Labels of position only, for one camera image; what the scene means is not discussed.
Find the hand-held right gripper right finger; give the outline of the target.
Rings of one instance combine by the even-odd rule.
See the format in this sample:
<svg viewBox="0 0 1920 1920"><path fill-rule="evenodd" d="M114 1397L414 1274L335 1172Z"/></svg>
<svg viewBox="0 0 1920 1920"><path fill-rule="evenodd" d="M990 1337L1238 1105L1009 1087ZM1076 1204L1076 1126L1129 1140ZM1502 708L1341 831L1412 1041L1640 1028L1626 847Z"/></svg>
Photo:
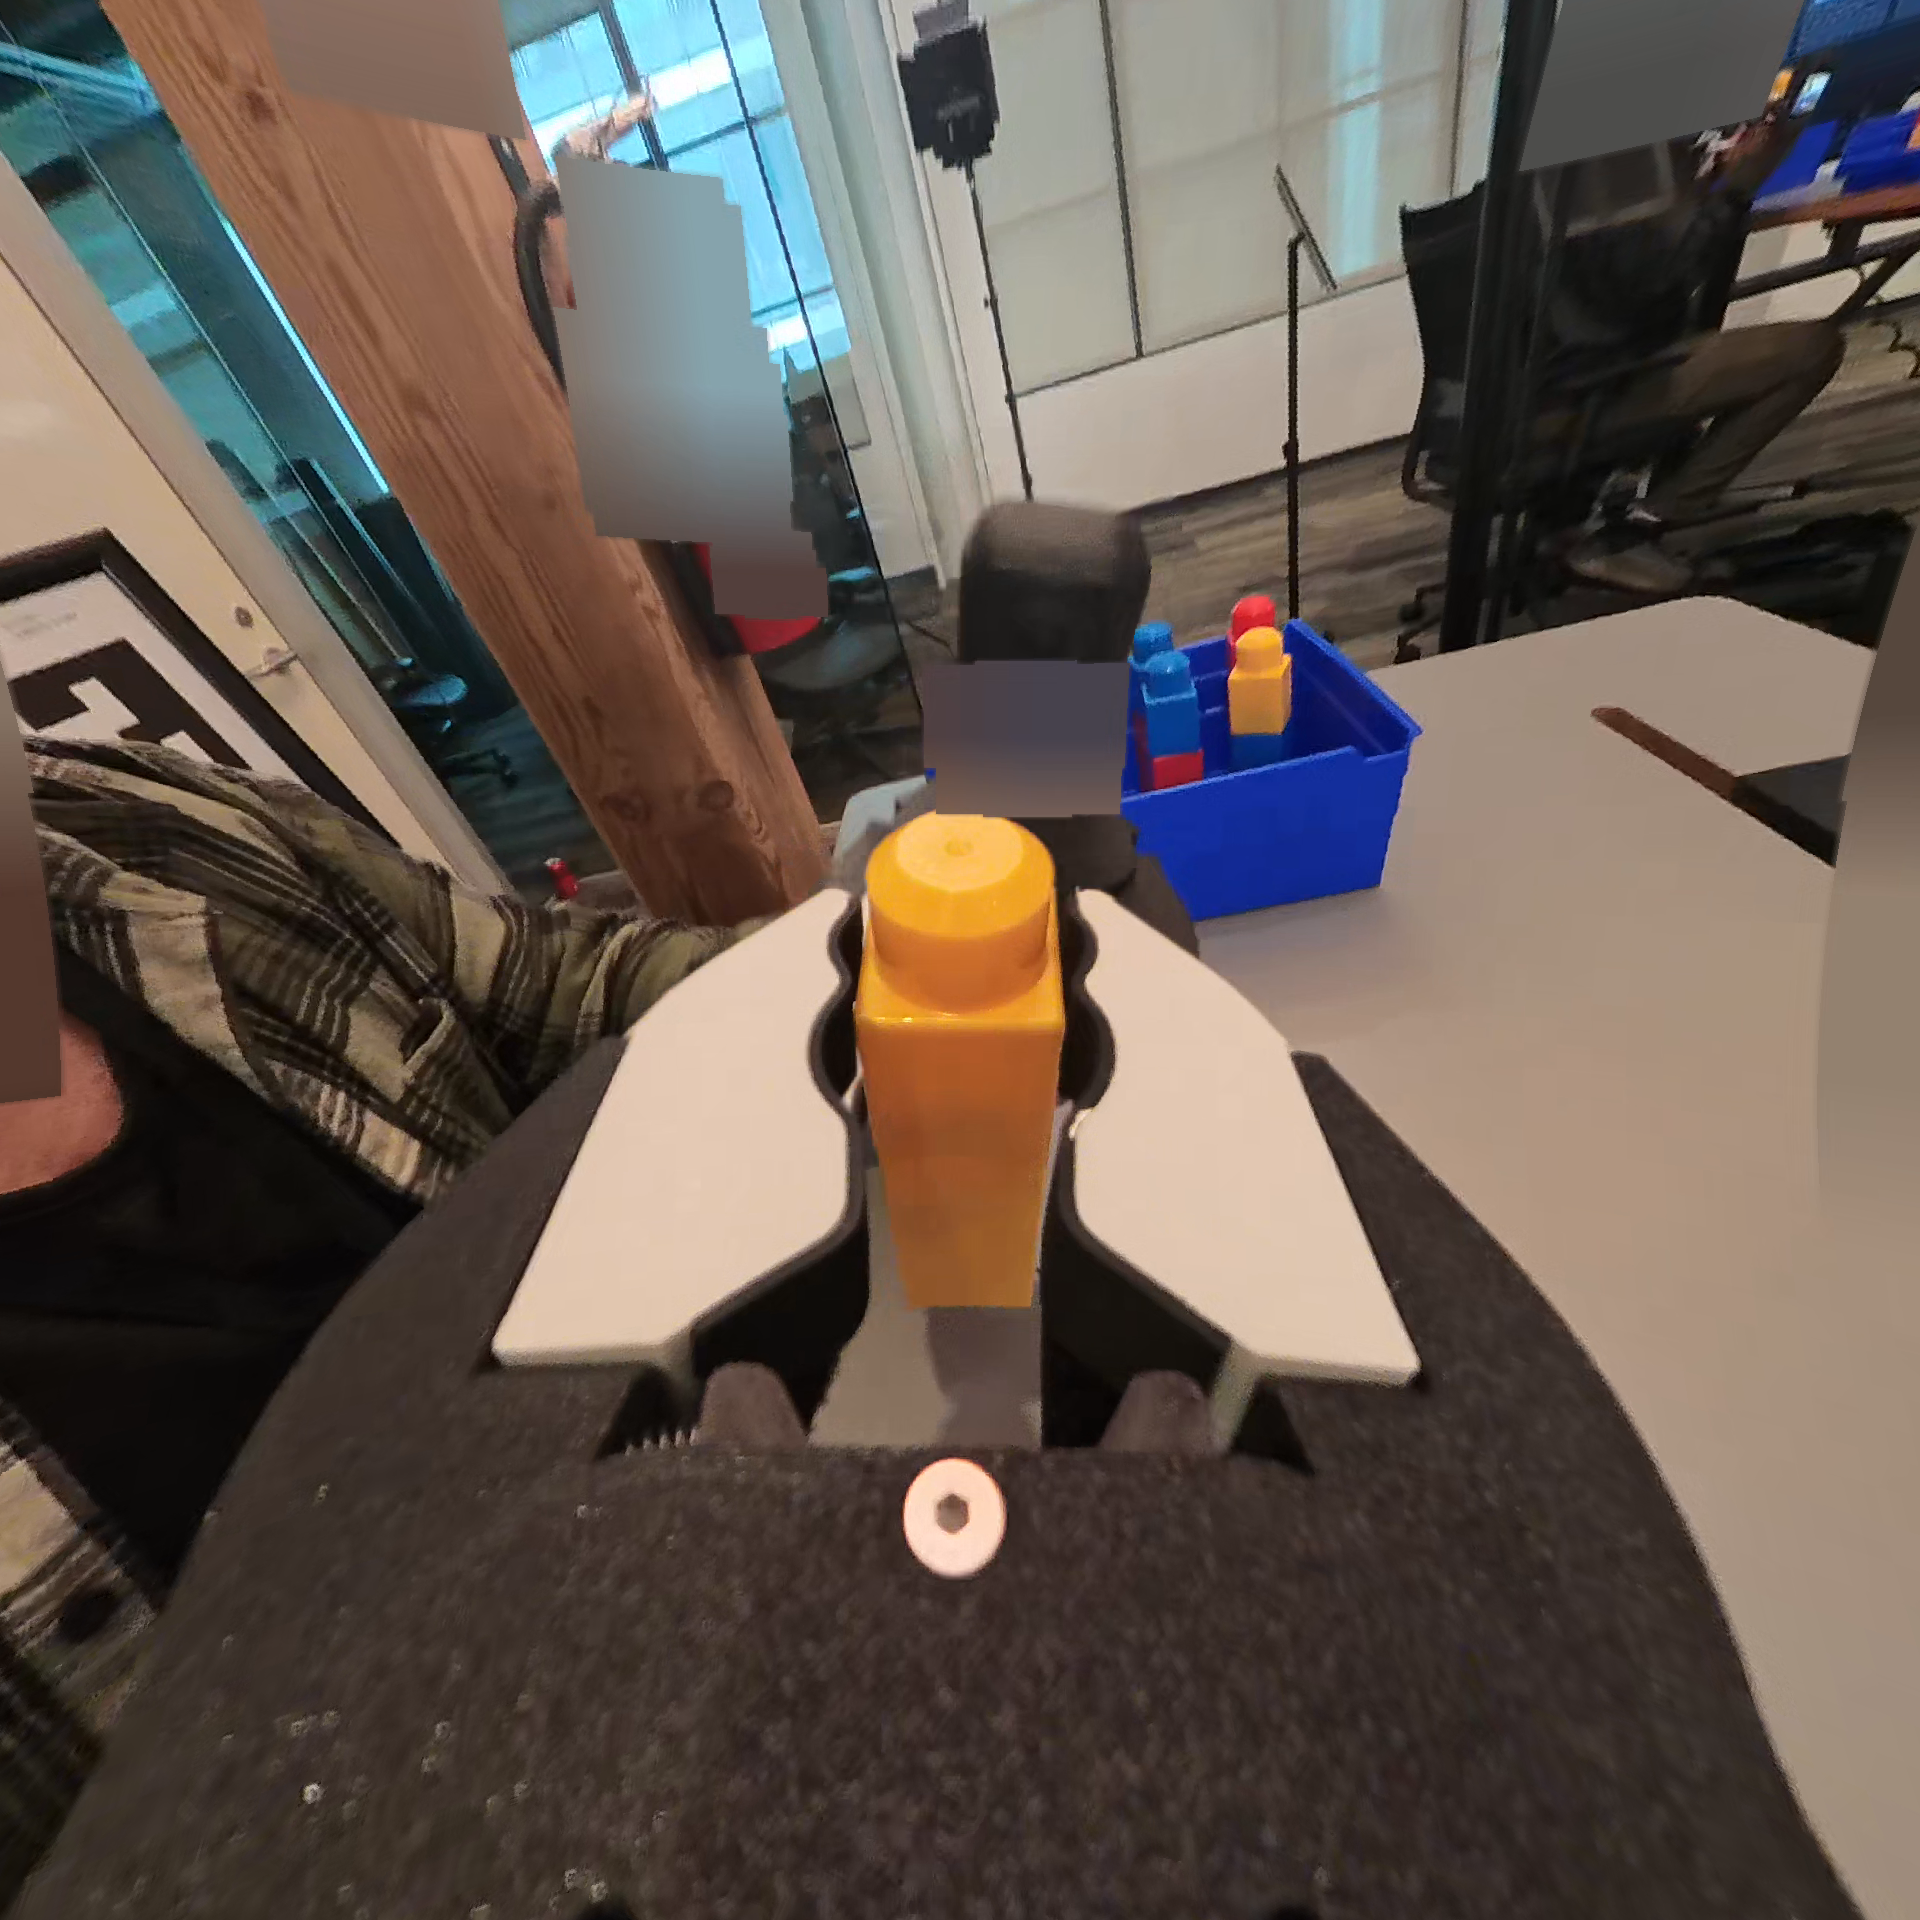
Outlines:
<svg viewBox="0 0 1920 1920"><path fill-rule="evenodd" d="M1103 893L1067 909L1067 1124L1053 1172L1053 1439L1137 1379L1215 1444L1288 1384L1401 1392L1421 1354L1280 1028Z"/></svg>

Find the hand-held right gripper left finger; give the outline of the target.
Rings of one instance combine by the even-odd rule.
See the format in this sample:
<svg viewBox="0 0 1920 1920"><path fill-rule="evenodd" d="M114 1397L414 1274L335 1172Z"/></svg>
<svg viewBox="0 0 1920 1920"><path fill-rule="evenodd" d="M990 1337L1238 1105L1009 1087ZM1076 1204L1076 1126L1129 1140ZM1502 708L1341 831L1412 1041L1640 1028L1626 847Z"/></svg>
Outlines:
<svg viewBox="0 0 1920 1920"><path fill-rule="evenodd" d="M870 1312L860 935L860 900L824 888L628 1031L495 1365L623 1365L693 1411L712 1373L755 1363L820 1407Z"/></svg>

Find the yellow mega block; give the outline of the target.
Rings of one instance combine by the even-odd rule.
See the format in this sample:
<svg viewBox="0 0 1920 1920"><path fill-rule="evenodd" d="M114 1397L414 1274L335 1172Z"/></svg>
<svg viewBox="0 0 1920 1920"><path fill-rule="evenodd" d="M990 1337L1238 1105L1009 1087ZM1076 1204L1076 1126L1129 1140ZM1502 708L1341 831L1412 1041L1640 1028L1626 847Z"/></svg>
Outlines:
<svg viewBox="0 0 1920 1920"><path fill-rule="evenodd" d="M854 1053L904 1301L1030 1310L1063 1053L1056 865L1030 831L924 812L873 852Z"/></svg>
<svg viewBox="0 0 1920 1920"><path fill-rule="evenodd" d="M1248 626L1233 638L1227 668L1232 737L1280 737L1292 720L1292 655L1280 626Z"/></svg>

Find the blue plastic bin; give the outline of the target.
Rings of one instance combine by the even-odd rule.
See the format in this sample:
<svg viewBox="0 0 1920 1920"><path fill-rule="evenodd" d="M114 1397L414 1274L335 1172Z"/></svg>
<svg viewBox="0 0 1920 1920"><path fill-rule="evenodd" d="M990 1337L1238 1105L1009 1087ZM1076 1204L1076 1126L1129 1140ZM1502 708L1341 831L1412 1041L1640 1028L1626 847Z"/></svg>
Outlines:
<svg viewBox="0 0 1920 1920"><path fill-rule="evenodd" d="M1119 807L1194 920L1368 893L1384 875L1421 728L1313 626L1291 619L1284 638L1292 720L1280 737L1232 737L1227 638L1182 646L1205 737L1194 784L1137 791L1134 723L1143 711L1125 698Z"/></svg>

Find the person's left forearm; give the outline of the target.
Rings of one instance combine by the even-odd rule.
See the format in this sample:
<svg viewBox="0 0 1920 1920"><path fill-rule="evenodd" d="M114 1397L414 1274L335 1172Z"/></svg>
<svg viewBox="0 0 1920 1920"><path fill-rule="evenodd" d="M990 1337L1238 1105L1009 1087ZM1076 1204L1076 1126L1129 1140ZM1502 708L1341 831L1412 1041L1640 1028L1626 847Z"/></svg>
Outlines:
<svg viewBox="0 0 1920 1920"><path fill-rule="evenodd" d="M137 741L24 747L61 949L411 1204L772 925L525 905L291 782Z"/></svg>

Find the black music stand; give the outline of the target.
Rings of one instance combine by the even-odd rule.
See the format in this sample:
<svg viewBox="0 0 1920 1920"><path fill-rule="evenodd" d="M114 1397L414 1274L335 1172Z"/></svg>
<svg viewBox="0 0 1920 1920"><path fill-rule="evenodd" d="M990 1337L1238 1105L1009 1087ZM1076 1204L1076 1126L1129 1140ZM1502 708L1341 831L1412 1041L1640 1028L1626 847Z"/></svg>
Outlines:
<svg viewBox="0 0 1920 1920"><path fill-rule="evenodd" d="M1284 439L1284 494L1288 494L1288 618L1304 618L1304 271L1310 268L1321 293L1335 293L1340 281L1310 224L1301 192L1284 163L1273 166L1273 190L1288 212L1288 439Z"/></svg>

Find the black light stand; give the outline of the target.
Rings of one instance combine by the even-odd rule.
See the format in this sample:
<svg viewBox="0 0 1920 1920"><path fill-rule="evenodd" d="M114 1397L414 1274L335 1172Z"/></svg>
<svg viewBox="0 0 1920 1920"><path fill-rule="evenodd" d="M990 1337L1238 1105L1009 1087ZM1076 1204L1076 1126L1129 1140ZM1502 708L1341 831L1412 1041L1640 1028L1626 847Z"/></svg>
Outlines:
<svg viewBox="0 0 1920 1920"><path fill-rule="evenodd" d="M961 172L973 212L983 304L993 322L1004 404L1009 416L1023 498L1035 500L1035 476L1023 431L1012 360L1004 330L996 268L985 240L976 166L990 156L1000 127L1000 92L990 35L969 4L927 4L913 13L913 47L899 55L900 101L910 144L922 156Z"/></svg>

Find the person's torso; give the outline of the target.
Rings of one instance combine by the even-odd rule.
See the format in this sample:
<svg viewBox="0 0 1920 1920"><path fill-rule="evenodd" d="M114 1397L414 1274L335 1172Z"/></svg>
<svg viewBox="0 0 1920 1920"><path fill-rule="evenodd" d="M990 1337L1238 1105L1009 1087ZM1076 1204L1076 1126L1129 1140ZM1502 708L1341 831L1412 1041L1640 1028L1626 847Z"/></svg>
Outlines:
<svg viewBox="0 0 1920 1920"><path fill-rule="evenodd" d="M418 1203L60 953L2 1121L2 1903L70 1822L218 1485Z"/></svg>

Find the framed marker sign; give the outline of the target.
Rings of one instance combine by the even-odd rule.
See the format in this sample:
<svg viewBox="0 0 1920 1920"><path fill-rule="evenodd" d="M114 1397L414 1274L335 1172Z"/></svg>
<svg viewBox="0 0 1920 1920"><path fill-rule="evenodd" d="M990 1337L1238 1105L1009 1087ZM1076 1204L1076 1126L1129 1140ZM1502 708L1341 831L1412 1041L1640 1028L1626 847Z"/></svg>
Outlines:
<svg viewBox="0 0 1920 1920"><path fill-rule="evenodd" d="M2 677L24 732L298 782L389 836L106 530L2 559Z"/></svg>

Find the wooden office desk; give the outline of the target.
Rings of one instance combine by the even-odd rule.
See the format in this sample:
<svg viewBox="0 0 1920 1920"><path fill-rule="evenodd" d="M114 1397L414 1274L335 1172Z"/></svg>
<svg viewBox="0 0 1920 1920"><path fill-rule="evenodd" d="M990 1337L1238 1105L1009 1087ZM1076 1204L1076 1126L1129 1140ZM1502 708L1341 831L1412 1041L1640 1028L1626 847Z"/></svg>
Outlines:
<svg viewBox="0 0 1920 1920"><path fill-rule="evenodd" d="M1790 192L1752 210L1724 307L1740 320L1808 316L1813 286L1845 279L1830 320L1848 328L1917 271L1917 182Z"/></svg>

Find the row of blue storage bins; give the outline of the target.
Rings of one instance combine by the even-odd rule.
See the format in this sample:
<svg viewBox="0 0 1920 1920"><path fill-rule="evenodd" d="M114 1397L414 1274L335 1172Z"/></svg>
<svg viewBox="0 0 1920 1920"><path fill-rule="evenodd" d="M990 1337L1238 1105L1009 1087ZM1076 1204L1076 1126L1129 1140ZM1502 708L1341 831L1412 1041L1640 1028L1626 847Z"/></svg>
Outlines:
<svg viewBox="0 0 1920 1920"><path fill-rule="evenodd" d="M1777 92L1792 142L1752 196L1756 206L1917 181L1917 61L1821 55Z"/></svg>

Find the black metal post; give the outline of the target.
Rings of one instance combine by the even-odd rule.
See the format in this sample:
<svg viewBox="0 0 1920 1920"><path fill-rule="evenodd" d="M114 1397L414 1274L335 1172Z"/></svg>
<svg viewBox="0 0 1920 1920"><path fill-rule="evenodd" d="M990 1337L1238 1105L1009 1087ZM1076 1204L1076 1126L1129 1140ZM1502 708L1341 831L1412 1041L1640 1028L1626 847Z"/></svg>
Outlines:
<svg viewBox="0 0 1920 1920"><path fill-rule="evenodd" d="M1494 123L1475 233L1448 597L1437 629L1440 654L1475 646L1484 629L1488 537L1494 525L1507 444L1507 292L1521 204L1521 156L1554 21L1559 4L1507 4L1502 15Z"/></svg>

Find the wooden post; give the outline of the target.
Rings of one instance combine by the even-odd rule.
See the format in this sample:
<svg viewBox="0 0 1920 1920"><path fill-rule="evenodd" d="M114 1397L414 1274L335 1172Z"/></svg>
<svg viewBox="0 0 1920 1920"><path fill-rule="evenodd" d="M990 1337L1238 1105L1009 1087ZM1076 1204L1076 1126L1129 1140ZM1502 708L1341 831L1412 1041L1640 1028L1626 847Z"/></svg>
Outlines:
<svg viewBox="0 0 1920 1920"><path fill-rule="evenodd" d="M411 4L106 13L643 905L803 900L820 824L755 668L589 517L501 166L540 155L483 9L439 35Z"/></svg>

